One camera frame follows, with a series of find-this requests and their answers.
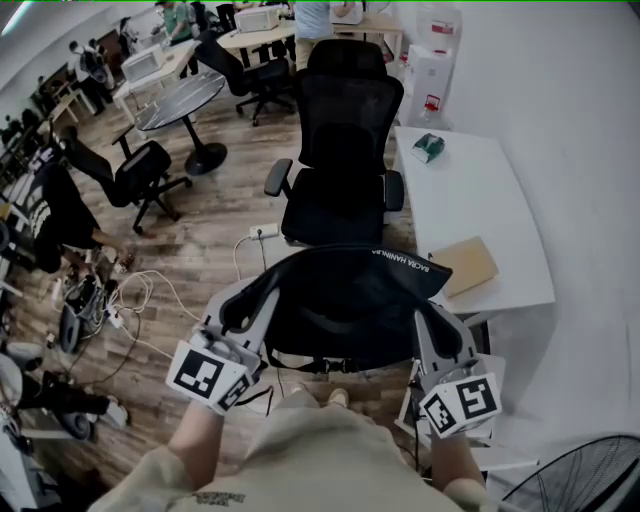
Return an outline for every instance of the black table base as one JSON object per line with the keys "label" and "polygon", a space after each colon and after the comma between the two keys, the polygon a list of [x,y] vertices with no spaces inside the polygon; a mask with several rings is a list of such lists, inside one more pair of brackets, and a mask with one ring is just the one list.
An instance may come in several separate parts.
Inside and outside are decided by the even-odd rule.
{"label": "black table base", "polygon": [[203,144],[196,135],[191,121],[189,121],[189,117],[185,116],[182,120],[195,146],[195,149],[191,152],[184,164],[187,174],[190,176],[202,176],[220,167],[224,159],[227,158],[227,147],[218,142]]}

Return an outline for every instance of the microwave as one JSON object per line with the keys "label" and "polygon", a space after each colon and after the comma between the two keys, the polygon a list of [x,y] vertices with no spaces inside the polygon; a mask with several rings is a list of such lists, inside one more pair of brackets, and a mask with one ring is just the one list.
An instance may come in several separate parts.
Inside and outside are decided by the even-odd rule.
{"label": "microwave", "polygon": [[254,7],[236,14],[236,26],[238,32],[258,32],[271,30],[280,25],[280,16],[277,5],[266,7]]}
{"label": "microwave", "polygon": [[158,71],[165,63],[164,52],[159,44],[142,50],[122,63],[122,72],[129,83],[137,82]]}

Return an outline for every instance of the fan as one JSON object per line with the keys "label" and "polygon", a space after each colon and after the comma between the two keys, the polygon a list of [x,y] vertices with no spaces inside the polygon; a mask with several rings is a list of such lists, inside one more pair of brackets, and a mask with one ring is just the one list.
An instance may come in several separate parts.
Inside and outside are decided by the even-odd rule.
{"label": "fan", "polygon": [[366,12],[382,12],[387,8],[390,2],[367,2],[366,0],[363,2],[364,10]]}
{"label": "fan", "polygon": [[611,436],[576,448],[527,478],[503,502],[523,512],[638,510],[640,438]]}

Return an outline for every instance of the electrical outlet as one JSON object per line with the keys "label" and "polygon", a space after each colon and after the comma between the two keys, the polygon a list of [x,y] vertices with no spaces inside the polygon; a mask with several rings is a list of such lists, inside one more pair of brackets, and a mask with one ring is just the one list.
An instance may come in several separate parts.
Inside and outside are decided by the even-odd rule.
{"label": "electrical outlet", "polygon": [[116,329],[120,329],[124,322],[122,320],[122,316],[120,315],[120,313],[118,313],[116,308],[114,308],[113,306],[107,306],[107,313],[109,313],[109,321],[111,322],[111,324]]}
{"label": "electrical outlet", "polygon": [[280,234],[280,230],[278,229],[277,224],[263,224],[262,226],[252,226],[249,228],[249,236],[251,240],[257,240],[261,238],[264,240],[265,238],[271,238],[274,236],[278,236]]}

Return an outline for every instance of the black t-shirt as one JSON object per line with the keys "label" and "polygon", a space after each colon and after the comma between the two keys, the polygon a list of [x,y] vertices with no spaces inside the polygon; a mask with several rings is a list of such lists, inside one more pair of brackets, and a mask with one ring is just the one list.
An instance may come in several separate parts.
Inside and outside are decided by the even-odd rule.
{"label": "black t-shirt", "polygon": [[31,185],[26,201],[38,266],[46,272],[60,268],[62,245],[81,249],[97,246],[91,238],[98,223],[82,202],[67,170],[57,163],[45,164]]}

